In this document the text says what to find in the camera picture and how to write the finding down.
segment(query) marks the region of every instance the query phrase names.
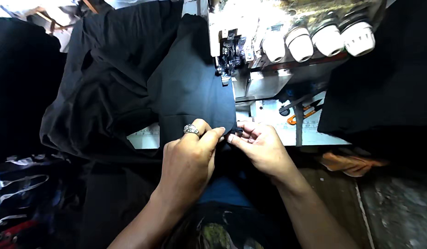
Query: silver ring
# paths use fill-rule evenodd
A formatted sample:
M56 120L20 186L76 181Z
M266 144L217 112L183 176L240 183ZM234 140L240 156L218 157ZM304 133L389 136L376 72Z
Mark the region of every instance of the silver ring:
M200 132L198 131L198 129L193 125L193 124L188 124L186 126L184 126L183 129L184 134L186 133L194 133L197 134L198 136L200 136Z

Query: black cloth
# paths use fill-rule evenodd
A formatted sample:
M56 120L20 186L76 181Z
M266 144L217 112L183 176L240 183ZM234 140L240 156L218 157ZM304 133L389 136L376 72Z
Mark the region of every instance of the black cloth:
M236 126L232 86L215 76L207 22L181 19L182 7L154 1L79 21L42 143L104 163L158 163L159 154L135 150L126 136L159 122L164 145L195 118Z
M0 163L40 154L41 118L55 99L66 54L43 27L0 18Z
M400 162L427 157L427 0L397 1L376 48L332 72L318 131Z

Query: forearm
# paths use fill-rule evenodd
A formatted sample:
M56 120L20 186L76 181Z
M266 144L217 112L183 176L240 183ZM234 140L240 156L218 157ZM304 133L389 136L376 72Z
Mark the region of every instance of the forearm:
M166 203L156 191L135 219L122 230L108 249L156 247L184 214L184 208Z
M303 249L358 248L297 169L275 182Z

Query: machine knob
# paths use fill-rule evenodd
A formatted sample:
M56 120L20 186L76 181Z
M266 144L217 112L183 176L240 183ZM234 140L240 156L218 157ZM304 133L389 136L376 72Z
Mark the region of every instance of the machine knob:
M349 26L341 33L346 50L353 56L361 56L371 52L375 48L375 37L372 26L366 22Z
M306 28L298 28L290 32L286 38L286 46L298 62L305 62L314 54L314 46Z
M267 32L262 46L265 54L271 62L279 62L286 54L283 34L280 31Z
M334 56L344 49L344 41L336 25L320 29L312 37L312 42L327 57Z

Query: sewing machine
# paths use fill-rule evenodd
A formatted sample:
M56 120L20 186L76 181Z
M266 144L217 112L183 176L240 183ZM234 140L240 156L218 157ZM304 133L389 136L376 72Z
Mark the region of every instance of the sewing machine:
M386 0L206 0L210 52L236 101L320 80L375 47Z

